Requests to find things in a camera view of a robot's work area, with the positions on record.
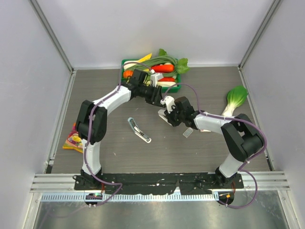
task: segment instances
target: green basket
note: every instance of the green basket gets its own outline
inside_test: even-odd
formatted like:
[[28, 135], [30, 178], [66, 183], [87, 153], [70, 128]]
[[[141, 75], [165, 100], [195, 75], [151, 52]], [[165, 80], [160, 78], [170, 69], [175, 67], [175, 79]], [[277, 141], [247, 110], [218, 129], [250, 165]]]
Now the green basket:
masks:
[[[136, 61], [137, 59], [125, 59], [125, 60], [122, 60], [122, 65], [126, 62], [126, 61]], [[123, 77], [123, 73], [124, 73], [124, 69], [123, 69], [123, 72], [122, 72], [122, 81], [124, 81], [124, 77]], [[180, 74], [177, 74], [177, 77], [176, 77], [176, 80], [175, 80], [176, 83], [181, 83], [181, 78], [180, 78]], [[181, 88], [181, 85], [177, 85], [176, 87], [172, 87], [168, 92], [169, 93], [176, 93], [180, 90]], [[168, 89], [168, 87], [162, 87], [162, 93], [165, 93], [166, 90]]]

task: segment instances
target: snack bag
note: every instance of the snack bag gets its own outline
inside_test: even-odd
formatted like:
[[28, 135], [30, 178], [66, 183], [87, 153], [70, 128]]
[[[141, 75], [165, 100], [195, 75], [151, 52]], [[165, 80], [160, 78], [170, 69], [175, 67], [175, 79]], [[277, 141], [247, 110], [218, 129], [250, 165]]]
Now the snack bag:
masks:
[[73, 124], [72, 131], [70, 132], [67, 140], [62, 146], [63, 149], [75, 149], [76, 151], [82, 153], [82, 143], [81, 138], [78, 137], [78, 132], [75, 129], [75, 123]]

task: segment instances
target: white wall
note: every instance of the white wall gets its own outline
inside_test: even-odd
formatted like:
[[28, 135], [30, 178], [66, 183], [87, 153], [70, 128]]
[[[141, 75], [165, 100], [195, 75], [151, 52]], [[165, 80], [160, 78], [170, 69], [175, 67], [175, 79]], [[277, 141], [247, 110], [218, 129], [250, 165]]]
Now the white wall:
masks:
[[272, 0], [38, 0], [74, 67], [164, 48], [190, 64], [239, 64]]
[[267, 135], [273, 164], [287, 176], [305, 216], [305, 1], [285, 0], [244, 73]]
[[43, 172], [69, 72], [28, 1], [0, 5], [0, 227], [16, 229]]

